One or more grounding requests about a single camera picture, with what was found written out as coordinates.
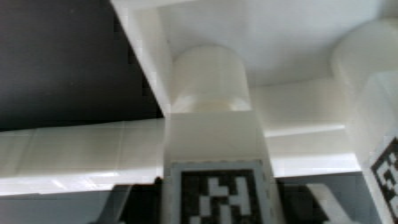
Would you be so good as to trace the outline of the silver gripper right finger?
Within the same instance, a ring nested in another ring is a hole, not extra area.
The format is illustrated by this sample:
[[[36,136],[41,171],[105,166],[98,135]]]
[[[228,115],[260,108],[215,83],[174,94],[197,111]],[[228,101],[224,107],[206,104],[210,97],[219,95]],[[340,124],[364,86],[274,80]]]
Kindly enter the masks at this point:
[[[279,190],[286,224],[361,224],[325,184],[281,183]]]

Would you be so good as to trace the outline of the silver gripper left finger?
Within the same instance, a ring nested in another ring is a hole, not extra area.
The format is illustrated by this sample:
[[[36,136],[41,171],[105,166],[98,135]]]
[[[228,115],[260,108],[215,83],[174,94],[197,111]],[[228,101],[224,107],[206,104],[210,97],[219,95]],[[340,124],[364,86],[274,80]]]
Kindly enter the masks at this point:
[[[103,210],[89,224],[160,224],[162,185],[116,185]]]

